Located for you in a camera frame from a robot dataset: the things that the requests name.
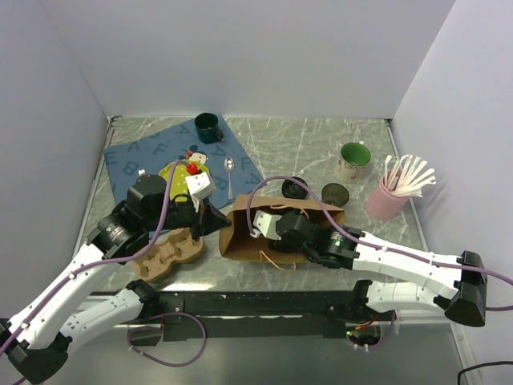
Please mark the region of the brown paper bag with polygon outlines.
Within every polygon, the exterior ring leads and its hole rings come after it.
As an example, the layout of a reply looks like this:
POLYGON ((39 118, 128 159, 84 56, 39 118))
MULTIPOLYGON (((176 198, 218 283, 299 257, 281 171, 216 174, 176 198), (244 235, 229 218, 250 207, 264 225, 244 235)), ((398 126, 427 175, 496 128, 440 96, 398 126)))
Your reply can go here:
POLYGON ((331 226, 321 206, 314 200, 263 196, 254 196, 250 199, 248 194, 240 194, 233 204, 232 211, 227 215, 232 225, 219 232, 220 254, 225 258, 259 263, 273 262, 277 265, 293 265, 306 260, 301 253, 280 253, 271 250, 269 240, 264 237, 252 237, 249 233, 246 209, 250 209, 251 220, 257 210, 284 215, 291 209, 297 209, 323 229, 331 226))

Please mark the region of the cardboard cup carrier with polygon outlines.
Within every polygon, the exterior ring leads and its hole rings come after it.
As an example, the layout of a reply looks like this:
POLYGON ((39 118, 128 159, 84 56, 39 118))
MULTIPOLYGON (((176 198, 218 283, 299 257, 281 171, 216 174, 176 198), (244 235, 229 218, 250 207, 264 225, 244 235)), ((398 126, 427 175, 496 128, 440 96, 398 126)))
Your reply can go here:
POLYGON ((189 229, 172 230, 164 241, 155 243, 146 254, 135 259, 132 269, 137 278, 154 283, 168 276, 174 265, 199 257, 204 246, 204 239, 193 239, 189 229))

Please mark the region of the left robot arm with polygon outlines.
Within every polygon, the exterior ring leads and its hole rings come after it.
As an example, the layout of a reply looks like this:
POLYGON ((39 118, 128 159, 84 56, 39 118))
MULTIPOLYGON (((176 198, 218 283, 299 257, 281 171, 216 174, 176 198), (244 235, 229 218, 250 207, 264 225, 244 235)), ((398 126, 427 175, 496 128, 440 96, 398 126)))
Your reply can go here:
POLYGON ((105 330, 133 319, 152 321, 159 295, 143 280, 94 308, 78 306, 120 266, 143 256, 163 230, 189 229, 197 240, 230 226, 208 200, 216 186, 206 172, 185 179, 180 202, 169 197, 169 183, 142 175, 87 237, 66 269, 25 309, 1 321, 1 352, 32 384, 53 376, 69 355, 105 330))

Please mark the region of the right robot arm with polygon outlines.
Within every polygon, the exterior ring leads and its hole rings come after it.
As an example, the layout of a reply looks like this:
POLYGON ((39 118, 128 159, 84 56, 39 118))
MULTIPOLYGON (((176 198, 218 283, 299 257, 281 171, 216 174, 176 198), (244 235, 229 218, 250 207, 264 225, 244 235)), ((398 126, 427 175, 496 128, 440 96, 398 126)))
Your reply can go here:
POLYGON ((260 212, 253 226, 276 251, 298 252, 329 269, 384 274, 394 283, 371 282, 366 292, 352 297, 350 309, 359 319, 391 310, 443 312, 452 322, 482 327, 486 323, 487 277, 482 258, 465 251, 460 256, 420 254, 385 242, 359 229, 323 229, 307 216, 260 212))

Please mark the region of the yellow dotted plate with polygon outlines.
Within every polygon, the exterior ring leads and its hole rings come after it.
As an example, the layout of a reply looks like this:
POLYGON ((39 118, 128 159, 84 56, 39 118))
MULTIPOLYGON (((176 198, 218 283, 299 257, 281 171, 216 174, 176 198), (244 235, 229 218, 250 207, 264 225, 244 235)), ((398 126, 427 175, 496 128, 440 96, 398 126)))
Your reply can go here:
POLYGON ((210 175, 209 169, 197 161, 177 161, 176 169, 172 178, 172 185, 170 190, 170 197, 175 198, 177 202, 186 201, 186 196, 191 197, 186 183, 186 178, 191 176, 187 170, 185 163, 192 164, 192 170, 196 171, 196 176, 200 173, 205 173, 210 179, 210 187, 204 190, 204 198, 210 197, 216 191, 216 185, 210 175))

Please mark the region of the blue letter placemat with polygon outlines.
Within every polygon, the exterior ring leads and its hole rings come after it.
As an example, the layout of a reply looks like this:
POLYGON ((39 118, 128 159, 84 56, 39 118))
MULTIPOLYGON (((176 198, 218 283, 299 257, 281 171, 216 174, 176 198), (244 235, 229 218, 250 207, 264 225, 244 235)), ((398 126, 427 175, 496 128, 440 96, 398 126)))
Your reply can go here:
POLYGON ((180 160, 192 145, 197 145, 208 156, 204 166, 209 169, 216 184, 216 191, 209 197, 213 205, 221 209, 231 203, 228 199, 228 174, 224 169, 226 157, 233 158, 235 163, 232 171, 233 195, 249 194, 263 176, 223 117, 219 118, 219 125, 224 138, 214 144, 202 143, 196 133, 194 120, 187 120, 137 141, 106 149, 103 155, 115 202, 127 197, 127 191, 139 177, 140 169, 168 178, 168 165, 180 160))

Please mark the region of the silver spoon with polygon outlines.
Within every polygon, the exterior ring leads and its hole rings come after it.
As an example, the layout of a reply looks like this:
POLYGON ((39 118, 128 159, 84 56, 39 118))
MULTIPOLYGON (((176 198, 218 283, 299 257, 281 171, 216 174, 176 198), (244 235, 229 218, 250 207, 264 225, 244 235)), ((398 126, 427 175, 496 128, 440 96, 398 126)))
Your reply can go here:
POLYGON ((228 199, 233 199, 233 190, 232 190, 232 171, 235 168, 235 163, 233 158, 226 157, 224 160, 224 169, 228 174, 228 199))

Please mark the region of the cartoon character coaster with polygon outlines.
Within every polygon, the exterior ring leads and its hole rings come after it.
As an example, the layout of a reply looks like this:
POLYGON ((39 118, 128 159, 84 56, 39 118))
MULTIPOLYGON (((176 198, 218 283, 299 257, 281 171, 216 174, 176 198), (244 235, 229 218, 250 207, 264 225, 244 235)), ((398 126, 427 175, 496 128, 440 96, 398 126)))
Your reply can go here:
POLYGON ((205 152, 199 150, 197 145, 192 145, 181 157, 181 160, 187 160, 205 164, 208 160, 208 156, 205 152))

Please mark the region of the white mug green inside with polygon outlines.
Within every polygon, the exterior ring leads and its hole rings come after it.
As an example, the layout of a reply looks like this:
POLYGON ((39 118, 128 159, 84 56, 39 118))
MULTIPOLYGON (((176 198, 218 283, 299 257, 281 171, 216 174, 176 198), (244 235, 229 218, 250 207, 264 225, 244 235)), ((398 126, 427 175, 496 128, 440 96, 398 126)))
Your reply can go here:
POLYGON ((355 184, 363 177, 370 161, 370 150, 363 141, 346 143, 340 149, 334 174, 342 183, 355 184))

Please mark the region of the pink stirrer cup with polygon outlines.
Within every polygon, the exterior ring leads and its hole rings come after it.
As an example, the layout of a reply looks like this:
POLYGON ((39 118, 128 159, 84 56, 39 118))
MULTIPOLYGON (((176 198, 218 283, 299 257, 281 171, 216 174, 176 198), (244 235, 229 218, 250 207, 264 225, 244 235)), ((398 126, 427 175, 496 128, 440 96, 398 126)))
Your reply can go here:
POLYGON ((370 195, 366 209, 369 215, 375 219, 389 221, 398 215, 409 199, 408 196, 398 197, 388 190, 383 176, 370 195))

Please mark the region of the dark green mug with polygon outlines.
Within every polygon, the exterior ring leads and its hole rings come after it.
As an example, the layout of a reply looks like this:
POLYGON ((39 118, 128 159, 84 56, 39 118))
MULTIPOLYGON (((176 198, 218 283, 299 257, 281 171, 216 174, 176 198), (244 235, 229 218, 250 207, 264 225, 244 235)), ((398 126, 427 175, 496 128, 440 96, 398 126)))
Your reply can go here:
POLYGON ((203 112, 194 119, 196 133, 199 140, 204 144, 213 144, 224 138, 220 130, 219 119, 213 113, 203 112))

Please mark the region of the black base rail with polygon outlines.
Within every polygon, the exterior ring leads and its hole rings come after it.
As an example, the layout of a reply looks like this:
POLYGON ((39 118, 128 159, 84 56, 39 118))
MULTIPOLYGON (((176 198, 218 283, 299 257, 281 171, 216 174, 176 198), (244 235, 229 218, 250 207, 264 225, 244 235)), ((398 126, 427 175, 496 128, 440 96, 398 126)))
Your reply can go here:
POLYGON ((345 290, 162 292, 151 313, 124 324, 157 325, 161 321, 150 316, 179 310, 198 318, 209 338, 344 338, 347 325, 392 319, 391 310, 378 313, 366 303, 363 294, 345 290))

